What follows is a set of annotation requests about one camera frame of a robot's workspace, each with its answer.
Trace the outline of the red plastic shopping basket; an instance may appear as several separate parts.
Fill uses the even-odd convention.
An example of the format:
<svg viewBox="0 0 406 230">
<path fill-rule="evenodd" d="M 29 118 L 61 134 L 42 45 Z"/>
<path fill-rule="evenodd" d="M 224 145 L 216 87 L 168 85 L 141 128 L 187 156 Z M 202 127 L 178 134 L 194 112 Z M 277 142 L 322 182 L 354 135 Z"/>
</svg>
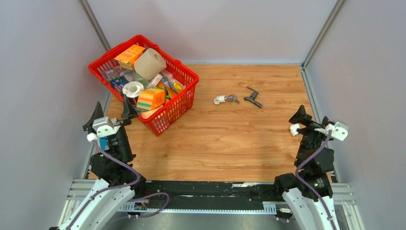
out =
<svg viewBox="0 0 406 230">
<path fill-rule="evenodd" d="M 199 76 L 185 66 L 180 60 L 174 59 L 158 44 L 150 41 L 141 34 L 138 34 L 129 40 L 120 43 L 114 48 L 107 51 L 103 56 L 89 64 L 89 71 L 104 85 L 110 92 L 120 101 L 123 102 L 122 96 L 111 87 L 110 83 L 102 77 L 102 73 L 108 69 L 118 66 L 118 62 L 114 58 L 128 49 L 132 45 L 139 45 L 145 48 L 153 48 L 160 53 L 167 63 L 166 69 L 172 74 L 174 79 L 185 86 L 185 89 L 178 93 L 176 97 L 171 99 L 163 107 L 159 108 L 149 118 L 138 117 L 152 133 L 156 136 L 162 134 L 173 123 L 175 123 L 182 115 L 193 107 L 195 88 L 199 82 Z"/>
</svg>

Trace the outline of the white elbow fitting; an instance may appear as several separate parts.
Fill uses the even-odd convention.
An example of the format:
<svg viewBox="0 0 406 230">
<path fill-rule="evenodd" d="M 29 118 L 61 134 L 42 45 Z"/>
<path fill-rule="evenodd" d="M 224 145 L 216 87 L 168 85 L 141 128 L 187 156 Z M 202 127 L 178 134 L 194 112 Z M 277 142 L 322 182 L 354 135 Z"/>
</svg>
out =
<svg viewBox="0 0 406 230">
<path fill-rule="evenodd" d="M 227 96 L 226 95 L 220 95 L 215 97 L 214 99 L 214 104 L 219 105 L 221 103 L 226 103 Z"/>
<path fill-rule="evenodd" d="M 296 137 L 299 135 L 299 129 L 300 129 L 300 125 L 299 124 L 292 124 L 289 127 L 290 133 L 293 137 Z"/>
</svg>

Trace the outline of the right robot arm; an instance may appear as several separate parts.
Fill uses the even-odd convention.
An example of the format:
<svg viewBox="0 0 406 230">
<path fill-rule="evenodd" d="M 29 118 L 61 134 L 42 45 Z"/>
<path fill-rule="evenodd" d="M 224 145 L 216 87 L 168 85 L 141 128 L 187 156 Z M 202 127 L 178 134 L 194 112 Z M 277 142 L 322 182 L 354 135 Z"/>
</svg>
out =
<svg viewBox="0 0 406 230">
<path fill-rule="evenodd" d="M 293 136 L 301 135 L 294 173 L 275 177 L 274 196 L 285 201 L 302 230 L 338 230 L 333 191 L 328 173 L 334 169 L 334 124 L 325 117 L 320 124 L 299 106 L 289 119 Z"/>
</svg>

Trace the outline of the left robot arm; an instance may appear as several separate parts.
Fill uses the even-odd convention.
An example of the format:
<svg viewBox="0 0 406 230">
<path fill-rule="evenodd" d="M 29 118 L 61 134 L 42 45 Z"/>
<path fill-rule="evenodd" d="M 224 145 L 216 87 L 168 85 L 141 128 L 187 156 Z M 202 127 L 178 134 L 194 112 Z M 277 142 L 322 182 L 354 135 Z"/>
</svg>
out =
<svg viewBox="0 0 406 230">
<path fill-rule="evenodd" d="M 137 117 L 137 111 L 123 95 L 121 119 L 112 121 L 97 103 L 89 121 L 83 125 L 88 142 L 99 151 L 90 159 L 97 179 L 71 216 L 56 227 L 58 230 L 101 230 L 118 208 L 130 198 L 146 194 L 145 178 L 130 164 L 135 158 L 125 126 Z"/>
</svg>

